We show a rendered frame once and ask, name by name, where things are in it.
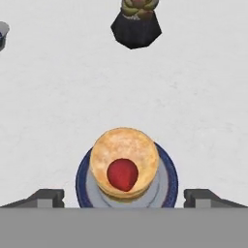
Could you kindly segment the succulent plant in black pot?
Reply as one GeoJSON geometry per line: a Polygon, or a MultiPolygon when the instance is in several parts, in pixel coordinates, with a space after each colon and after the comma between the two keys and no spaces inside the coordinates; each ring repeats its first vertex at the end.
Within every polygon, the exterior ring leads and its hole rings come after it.
{"type": "Polygon", "coordinates": [[[129,48],[149,47],[162,30],[155,8],[160,0],[121,0],[118,16],[111,25],[115,40],[129,48]]]}

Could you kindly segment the golden brown pancake stack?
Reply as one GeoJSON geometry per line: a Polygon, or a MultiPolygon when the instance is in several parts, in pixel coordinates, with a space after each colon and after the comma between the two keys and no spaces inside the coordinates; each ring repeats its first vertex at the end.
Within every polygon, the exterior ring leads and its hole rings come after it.
{"type": "Polygon", "coordinates": [[[89,161],[98,187],[109,197],[130,201],[139,198],[150,186],[159,167],[159,153],[154,141],[142,131],[116,128],[102,134],[95,142],[89,161]],[[117,159],[129,159],[139,170],[136,184],[129,192],[110,185],[107,170],[117,159]]]}

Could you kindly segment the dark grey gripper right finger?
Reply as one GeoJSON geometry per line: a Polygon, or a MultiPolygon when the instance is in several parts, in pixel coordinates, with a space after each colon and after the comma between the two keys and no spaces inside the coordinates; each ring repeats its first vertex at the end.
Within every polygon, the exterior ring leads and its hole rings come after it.
{"type": "Polygon", "coordinates": [[[246,208],[246,205],[219,198],[209,189],[185,189],[185,208],[246,208]]]}

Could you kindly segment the blue rimmed grey plate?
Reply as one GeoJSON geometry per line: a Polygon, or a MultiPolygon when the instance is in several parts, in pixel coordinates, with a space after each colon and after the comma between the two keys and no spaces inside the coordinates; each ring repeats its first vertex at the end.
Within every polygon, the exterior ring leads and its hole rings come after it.
{"type": "Polygon", "coordinates": [[[130,202],[111,199],[100,190],[89,168],[91,151],[88,151],[78,167],[76,176],[79,206],[94,208],[174,207],[178,194],[176,169],[168,153],[159,144],[156,147],[160,157],[156,176],[148,190],[141,197],[130,202]]]}

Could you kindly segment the red strawberry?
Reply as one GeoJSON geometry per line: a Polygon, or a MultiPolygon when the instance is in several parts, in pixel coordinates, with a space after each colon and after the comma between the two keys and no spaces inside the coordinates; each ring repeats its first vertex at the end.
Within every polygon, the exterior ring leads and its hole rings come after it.
{"type": "Polygon", "coordinates": [[[123,192],[129,192],[134,187],[138,176],[137,166],[129,159],[117,159],[108,166],[108,182],[111,186],[123,192]]]}

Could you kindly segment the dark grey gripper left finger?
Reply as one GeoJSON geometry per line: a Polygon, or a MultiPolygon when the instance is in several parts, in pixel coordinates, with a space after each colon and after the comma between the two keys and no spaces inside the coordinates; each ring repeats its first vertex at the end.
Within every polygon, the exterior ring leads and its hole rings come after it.
{"type": "Polygon", "coordinates": [[[63,189],[39,189],[29,198],[2,205],[2,208],[63,208],[63,189]]]}

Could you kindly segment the grey and blue bowl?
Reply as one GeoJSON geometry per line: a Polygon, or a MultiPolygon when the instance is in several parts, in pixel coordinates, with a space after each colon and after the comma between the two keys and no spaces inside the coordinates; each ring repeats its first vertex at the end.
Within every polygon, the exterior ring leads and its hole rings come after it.
{"type": "Polygon", "coordinates": [[[10,26],[4,21],[0,21],[0,51],[4,49],[6,44],[7,34],[10,31],[10,26]]]}

